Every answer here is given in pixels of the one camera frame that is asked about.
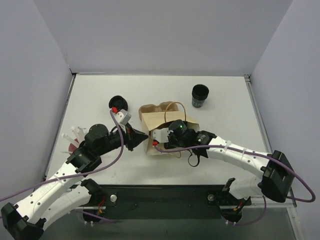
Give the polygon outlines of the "tan paper bag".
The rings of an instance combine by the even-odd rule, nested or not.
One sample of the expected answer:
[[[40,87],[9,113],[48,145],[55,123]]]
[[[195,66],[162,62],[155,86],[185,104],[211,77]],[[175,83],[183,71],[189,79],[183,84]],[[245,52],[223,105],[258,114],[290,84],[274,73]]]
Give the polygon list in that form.
[[[154,149],[153,139],[151,137],[151,131],[154,129],[169,128],[169,125],[176,120],[182,120],[186,126],[192,130],[199,131],[200,126],[196,120],[189,117],[186,113],[186,109],[183,107],[183,111],[168,111],[168,108],[172,104],[177,104],[183,107],[184,105],[177,101],[172,101],[164,112],[151,112],[142,114],[142,131],[148,135],[148,140],[144,143],[144,150],[147,156],[160,155],[161,152]],[[166,143],[159,143],[159,148],[164,149]]]

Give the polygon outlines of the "brown pulp cup carrier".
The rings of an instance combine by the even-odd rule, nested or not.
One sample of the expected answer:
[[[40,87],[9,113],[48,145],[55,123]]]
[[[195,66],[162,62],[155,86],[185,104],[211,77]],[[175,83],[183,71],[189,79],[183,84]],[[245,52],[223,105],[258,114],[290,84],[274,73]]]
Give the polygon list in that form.
[[[139,110],[138,110],[138,114],[139,114],[139,119],[142,120],[142,114],[143,113],[158,113],[158,112],[164,112],[167,108],[167,106],[171,103],[171,101],[165,101],[165,102],[161,102],[158,105],[155,104],[145,104],[142,105]],[[168,112],[174,112],[174,111],[178,111],[178,105],[176,103],[173,103],[172,105],[170,105],[167,109]]]

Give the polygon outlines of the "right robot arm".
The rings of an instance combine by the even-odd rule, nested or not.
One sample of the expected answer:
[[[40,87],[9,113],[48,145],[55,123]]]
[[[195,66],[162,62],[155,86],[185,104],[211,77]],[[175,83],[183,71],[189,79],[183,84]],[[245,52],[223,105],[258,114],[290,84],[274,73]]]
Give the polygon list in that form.
[[[252,178],[230,178],[221,197],[227,204],[254,196],[265,196],[277,203],[284,203],[294,176],[284,153],[256,152],[208,131],[195,131],[186,122],[175,120],[168,127],[168,148],[187,148],[197,158],[221,160],[253,174]]]

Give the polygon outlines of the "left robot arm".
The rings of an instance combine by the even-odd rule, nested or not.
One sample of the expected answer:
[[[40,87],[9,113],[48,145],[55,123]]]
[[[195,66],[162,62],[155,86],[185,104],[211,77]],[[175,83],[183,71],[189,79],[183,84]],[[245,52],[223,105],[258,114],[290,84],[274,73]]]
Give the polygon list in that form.
[[[79,147],[45,184],[16,204],[1,209],[4,228],[15,240],[38,240],[56,220],[73,209],[102,199],[101,187],[86,179],[101,163],[101,156],[118,148],[132,151],[148,135],[126,124],[109,132],[103,124],[93,125]]]

